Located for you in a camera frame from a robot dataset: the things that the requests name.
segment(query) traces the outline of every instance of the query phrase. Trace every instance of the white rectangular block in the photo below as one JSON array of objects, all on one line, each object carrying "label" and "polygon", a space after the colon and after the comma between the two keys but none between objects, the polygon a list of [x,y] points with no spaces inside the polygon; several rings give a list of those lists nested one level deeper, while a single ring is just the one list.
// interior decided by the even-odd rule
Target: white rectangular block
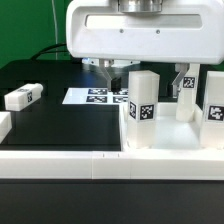
[{"label": "white rectangular block", "polygon": [[129,154],[93,152],[92,179],[130,179]]},{"label": "white rectangular block", "polygon": [[178,121],[192,122],[194,119],[199,70],[199,64],[191,64],[181,81],[176,112]]},{"label": "white rectangular block", "polygon": [[0,143],[12,129],[10,112],[0,112]]},{"label": "white rectangular block", "polygon": [[200,144],[224,148],[224,72],[208,72]]},{"label": "white rectangular block", "polygon": [[21,88],[5,95],[6,110],[21,111],[41,97],[41,84],[26,84]]},{"label": "white rectangular block", "polygon": [[158,91],[158,74],[151,71],[129,73],[127,141],[132,148],[151,148],[154,144]]}]

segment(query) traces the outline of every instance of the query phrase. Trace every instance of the white block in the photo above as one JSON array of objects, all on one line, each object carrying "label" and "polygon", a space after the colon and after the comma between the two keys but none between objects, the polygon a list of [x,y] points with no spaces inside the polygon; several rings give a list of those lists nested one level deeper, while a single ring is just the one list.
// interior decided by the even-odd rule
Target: white block
[{"label": "white block", "polygon": [[41,98],[43,86],[41,84],[26,84],[21,88],[5,95],[6,110],[21,111],[28,105]]},{"label": "white block", "polygon": [[91,179],[92,152],[1,151],[0,178]]},{"label": "white block", "polygon": [[191,64],[190,69],[180,84],[176,112],[178,121],[191,122],[194,119],[199,69],[199,64]]},{"label": "white block", "polygon": [[130,179],[130,167],[128,153],[93,152],[93,179]]},{"label": "white block", "polygon": [[224,148],[224,72],[208,72],[200,144]]},{"label": "white block", "polygon": [[11,113],[0,112],[0,143],[12,129]]},{"label": "white block", "polygon": [[154,143],[158,90],[158,74],[130,72],[127,141],[131,148],[151,148]]}]

